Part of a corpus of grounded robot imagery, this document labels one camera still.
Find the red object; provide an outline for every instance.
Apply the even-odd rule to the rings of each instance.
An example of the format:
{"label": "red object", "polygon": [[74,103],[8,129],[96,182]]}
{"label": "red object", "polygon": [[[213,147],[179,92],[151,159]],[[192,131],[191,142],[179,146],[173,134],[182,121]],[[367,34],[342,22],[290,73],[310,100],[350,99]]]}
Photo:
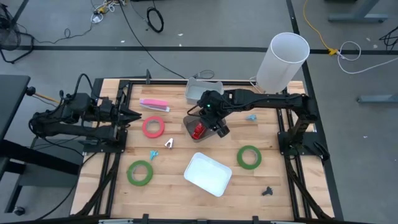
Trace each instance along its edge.
{"label": "red object", "polygon": [[[147,125],[151,121],[156,121],[160,125],[159,130],[157,132],[155,132],[155,133],[150,133],[147,130]],[[157,138],[157,137],[161,136],[163,134],[163,132],[164,132],[164,121],[163,121],[163,119],[161,117],[159,117],[159,116],[151,116],[151,117],[145,119],[144,123],[142,124],[142,131],[144,132],[144,134],[148,138]]]}
{"label": "red object", "polygon": [[195,130],[193,131],[192,138],[193,139],[200,139],[200,137],[205,133],[206,127],[202,123],[199,123]]}

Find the pink object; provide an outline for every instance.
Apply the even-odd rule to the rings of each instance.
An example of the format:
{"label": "pink object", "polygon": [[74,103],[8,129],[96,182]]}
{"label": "pink object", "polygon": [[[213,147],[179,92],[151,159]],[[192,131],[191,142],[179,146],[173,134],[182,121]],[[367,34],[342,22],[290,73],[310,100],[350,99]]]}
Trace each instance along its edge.
{"label": "pink object", "polygon": [[159,110],[164,112],[169,112],[170,108],[167,106],[167,101],[153,100],[153,99],[140,99],[139,104],[144,108],[149,108],[152,110]]}

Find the yellow cable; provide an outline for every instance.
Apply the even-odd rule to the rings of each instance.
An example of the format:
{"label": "yellow cable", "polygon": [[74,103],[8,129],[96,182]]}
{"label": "yellow cable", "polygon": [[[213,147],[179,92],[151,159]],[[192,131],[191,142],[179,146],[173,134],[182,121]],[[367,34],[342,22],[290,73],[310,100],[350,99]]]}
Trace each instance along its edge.
{"label": "yellow cable", "polygon": [[303,15],[304,15],[305,22],[307,22],[307,24],[308,24],[315,32],[318,33],[319,38],[321,38],[322,44],[329,50],[329,55],[334,55],[334,54],[336,54],[336,53],[338,52],[338,49],[333,49],[333,48],[328,47],[327,44],[325,43],[325,41],[323,40],[321,33],[320,33],[314,26],[311,25],[310,21],[308,21],[306,15],[305,15],[305,8],[307,7],[307,3],[308,3],[308,0],[305,0],[304,7],[303,7]]}
{"label": "yellow cable", "polygon": [[38,94],[38,93],[35,93],[35,95],[38,96],[38,97],[41,97],[43,99],[50,100],[50,101],[52,101],[54,103],[58,103],[58,104],[60,103],[59,101],[57,101],[57,100],[55,100],[55,99],[53,99],[51,97],[45,96],[45,95],[41,95],[41,94]]}

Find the green tape roll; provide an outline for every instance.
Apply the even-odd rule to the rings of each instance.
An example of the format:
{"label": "green tape roll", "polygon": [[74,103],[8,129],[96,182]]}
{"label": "green tape roll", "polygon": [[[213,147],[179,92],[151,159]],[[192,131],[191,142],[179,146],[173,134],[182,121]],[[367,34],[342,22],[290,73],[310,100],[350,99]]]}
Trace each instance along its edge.
{"label": "green tape roll", "polygon": [[[253,164],[247,164],[243,161],[243,153],[246,150],[253,151],[254,154],[256,155],[256,161]],[[243,169],[255,169],[257,168],[260,163],[261,163],[261,153],[260,150],[254,146],[243,146],[239,151],[238,154],[236,155],[236,158],[238,160],[238,164],[243,168]]]}
{"label": "green tape roll", "polygon": [[[132,176],[134,170],[138,166],[144,166],[147,168],[147,176],[145,177],[144,180],[136,180]],[[130,165],[129,169],[127,170],[127,179],[129,180],[130,184],[135,185],[135,186],[144,186],[144,185],[148,184],[148,182],[151,180],[153,175],[154,175],[154,171],[152,169],[152,166],[147,161],[133,162]]]}

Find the red tape roll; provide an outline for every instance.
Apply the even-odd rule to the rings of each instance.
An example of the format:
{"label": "red tape roll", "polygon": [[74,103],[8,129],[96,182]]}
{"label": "red tape roll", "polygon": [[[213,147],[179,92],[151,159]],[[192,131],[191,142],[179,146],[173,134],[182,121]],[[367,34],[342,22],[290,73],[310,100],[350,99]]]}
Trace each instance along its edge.
{"label": "red tape roll", "polygon": [[[151,122],[151,121],[155,121],[158,122],[160,125],[160,129],[155,132],[155,133],[151,133],[147,130],[147,125]],[[147,119],[145,119],[144,123],[142,124],[142,131],[144,132],[145,136],[147,136],[148,138],[157,138],[159,136],[161,136],[164,132],[164,121],[161,117],[158,116],[151,116]]]}

